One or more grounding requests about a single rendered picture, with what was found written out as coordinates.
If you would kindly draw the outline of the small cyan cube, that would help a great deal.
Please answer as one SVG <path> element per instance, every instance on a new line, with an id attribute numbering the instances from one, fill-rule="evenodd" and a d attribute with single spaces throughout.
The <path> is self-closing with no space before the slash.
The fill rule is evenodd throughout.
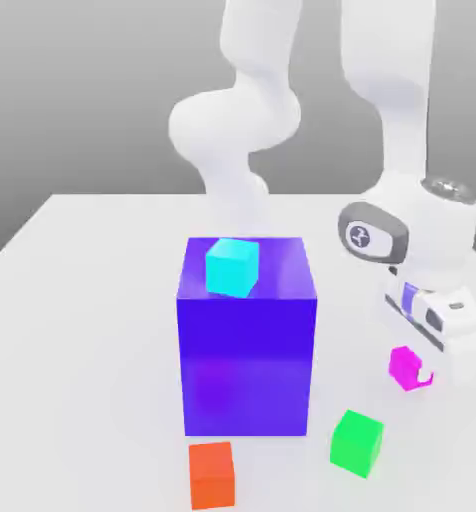
<path id="1" fill-rule="evenodd" d="M 259 277 L 258 242 L 219 238 L 205 255 L 205 284 L 211 293 L 246 298 Z"/>

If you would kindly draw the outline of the small orange cube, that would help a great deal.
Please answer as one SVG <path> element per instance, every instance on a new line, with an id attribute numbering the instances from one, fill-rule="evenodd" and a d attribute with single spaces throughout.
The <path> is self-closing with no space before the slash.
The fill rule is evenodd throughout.
<path id="1" fill-rule="evenodd" d="M 190 445 L 189 477 L 193 510 L 234 506 L 236 480 L 231 443 Z"/>

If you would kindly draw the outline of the large blue box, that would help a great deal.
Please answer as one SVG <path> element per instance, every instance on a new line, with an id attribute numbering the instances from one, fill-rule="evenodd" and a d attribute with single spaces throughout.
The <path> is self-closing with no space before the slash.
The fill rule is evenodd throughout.
<path id="1" fill-rule="evenodd" d="M 304 243 L 258 239 L 258 282 L 234 298 L 206 289 L 215 242 L 188 239 L 176 297 L 185 433 L 303 436 L 317 313 Z"/>

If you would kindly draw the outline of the small green cube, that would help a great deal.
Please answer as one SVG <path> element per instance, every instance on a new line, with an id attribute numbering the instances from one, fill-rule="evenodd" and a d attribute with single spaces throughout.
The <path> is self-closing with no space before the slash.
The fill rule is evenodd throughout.
<path id="1" fill-rule="evenodd" d="M 330 443 L 330 462 L 366 479 L 378 458 L 384 424 L 348 409 L 336 425 Z"/>

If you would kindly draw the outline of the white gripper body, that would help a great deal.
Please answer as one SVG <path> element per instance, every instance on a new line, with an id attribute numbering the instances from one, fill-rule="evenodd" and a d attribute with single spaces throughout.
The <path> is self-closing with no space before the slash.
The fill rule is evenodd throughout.
<path id="1" fill-rule="evenodd" d="M 415 337 L 399 341 L 393 348 L 408 346 L 421 358 L 421 377 L 433 372 L 434 376 L 440 374 L 456 384 L 474 378 L 476 300 L 470 291 L 391 291 L 384 295 L 384 300 L 417 332 Z"/>

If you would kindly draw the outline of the small magenta cube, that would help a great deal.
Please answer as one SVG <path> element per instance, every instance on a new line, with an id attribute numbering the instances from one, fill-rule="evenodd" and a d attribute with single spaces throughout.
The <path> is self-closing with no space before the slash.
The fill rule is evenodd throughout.
<path id="1" fill-rule="evenodd" d="M 393 348 L 390 353 L 389 375 L 405 391 L 429 387 L 433 383 L 434 373 L 421 377 L 423 369 L 421 358 L 408 346 Z"/>

